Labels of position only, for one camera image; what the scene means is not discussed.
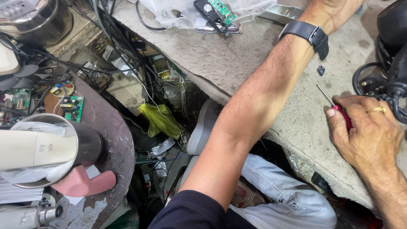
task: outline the yellow plastic bag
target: yellow plastic bag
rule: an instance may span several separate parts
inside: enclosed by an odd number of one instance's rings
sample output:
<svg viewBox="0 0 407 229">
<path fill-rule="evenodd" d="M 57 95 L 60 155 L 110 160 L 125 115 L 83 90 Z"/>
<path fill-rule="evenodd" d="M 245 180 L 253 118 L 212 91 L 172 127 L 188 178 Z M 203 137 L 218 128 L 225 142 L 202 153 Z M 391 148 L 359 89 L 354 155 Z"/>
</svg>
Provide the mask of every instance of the yellow plastic bag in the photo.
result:
<svg viewBox="0 0 407 229">
<path fill-rule="evenodd" d="M 167 134 L 169 137 L 173 139 L 179 139 L 180 136 L 180 129 L 178 128 L 179 124 L 175 123 L 175 118 L 171 111 L 167 109 L 167 107 L 163 105 L 158 105 L 160 108 L 160 112 L 155 105 L 151 105 L 148 103 L 143 103 L 137 107 L 137 109 L 150 121 L 149 127 L 149 137 L 154 137 L 161 131 Z"/>
</svg>

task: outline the stainless steel pot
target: stainless steel pot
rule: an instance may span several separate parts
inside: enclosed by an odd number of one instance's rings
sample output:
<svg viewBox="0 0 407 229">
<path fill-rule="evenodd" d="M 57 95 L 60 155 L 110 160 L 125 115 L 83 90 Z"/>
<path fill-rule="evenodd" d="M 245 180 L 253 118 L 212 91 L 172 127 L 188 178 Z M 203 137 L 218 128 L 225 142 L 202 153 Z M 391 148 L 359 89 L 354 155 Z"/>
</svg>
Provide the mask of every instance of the stainless steel pot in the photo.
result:
<svg viewBox="0 0 407 229">
<path fill-rule="evenodd" d="M 35 11 L 13 20 L 0 18 L 0 31 L 35 46 L 58 43 L 72 28 L 72 14 L 59 0 L 39 0 Z"/>
<path fill-rule="evenodd" d="M 97 133 L 97 131 L 83 123 L 78 123 L 74 121 L 68 121 L 61 116 L 54 115 L 54 114 L 36 114 L 30 117 L 27 117 L 20 122 L 44 122 L 50 124 L 56 124 L 65 122 L 70 127 L 73 128 L 76 139 L 77 139 L 77 147 L 76 147 L 76 155 L 73 160 L 73 163 L 69 167 L 69 169 L 56 181 L 50 182 L 48 180 L 41 179 L 39 181 L 30 182 L 30 183 L 19 183 L 14 184 L 17 187 L 27 188 L 27 189 L 34 189 L 34 188 L 43 188 L 49 185 L 52 185 L 59 180 L 61 180 L 65 175 L 67 175 L 74 167 L 78 165 L 83 166 L 90 166 L 95 163 L 97 158 L 99 157 L 100 153 L 102 152 L 102 139 Z"/>
</svg>

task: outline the dark shirt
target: dark shirt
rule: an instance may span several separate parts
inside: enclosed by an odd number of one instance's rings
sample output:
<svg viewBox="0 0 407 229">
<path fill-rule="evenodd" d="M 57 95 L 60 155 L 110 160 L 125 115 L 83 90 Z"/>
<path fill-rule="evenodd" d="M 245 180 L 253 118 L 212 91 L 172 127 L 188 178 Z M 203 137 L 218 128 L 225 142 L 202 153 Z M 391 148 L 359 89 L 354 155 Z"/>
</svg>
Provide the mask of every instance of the dark shirt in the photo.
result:
<svg viewBox="0 0 407 229">
<path fill-rule="evenodd" d="M 209 196 L 193 190 L 177 193 L 151 222 L 149 229 L 256 229 L 231 209 Z"/>
</svg>

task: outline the patterned fabric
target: patterned fabric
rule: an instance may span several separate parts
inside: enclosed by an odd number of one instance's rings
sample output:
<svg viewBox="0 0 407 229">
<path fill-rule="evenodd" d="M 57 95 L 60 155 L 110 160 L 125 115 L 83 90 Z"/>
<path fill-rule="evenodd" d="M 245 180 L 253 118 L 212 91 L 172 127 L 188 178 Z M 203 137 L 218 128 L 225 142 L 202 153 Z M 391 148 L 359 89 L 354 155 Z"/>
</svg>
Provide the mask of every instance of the patterned fabric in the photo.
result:
<svg viewBox="0 0 407 229">
<path fill-rule="evenodd" d="M 237 208 L 246 208 L 266 203 L 261 193 L 252 184 L 242 177 L 239 179 L 230 202 L 231 205 Z"/>
</svg>

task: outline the black smartwatch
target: black smartwatch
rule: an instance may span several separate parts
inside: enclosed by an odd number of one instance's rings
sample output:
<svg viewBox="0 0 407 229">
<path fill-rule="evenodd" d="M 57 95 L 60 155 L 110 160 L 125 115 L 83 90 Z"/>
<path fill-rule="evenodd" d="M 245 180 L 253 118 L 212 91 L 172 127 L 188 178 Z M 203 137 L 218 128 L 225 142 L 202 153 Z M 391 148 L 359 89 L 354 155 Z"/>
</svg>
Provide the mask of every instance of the black smartwatch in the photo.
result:
<svg viewBox="0 0 407 229">
<path fill-rule="evenodd" d="M 322 31 L 320 26 L 316 27 L 309 23 L 299 21 L 289 22 L 278 36 L 278 41 L 288 33 L 308 40 L 314 48 L 315 53 L 319 54 L 320 60 L 324 60 L 328 55 L 328 35 Z"/>
</svg>

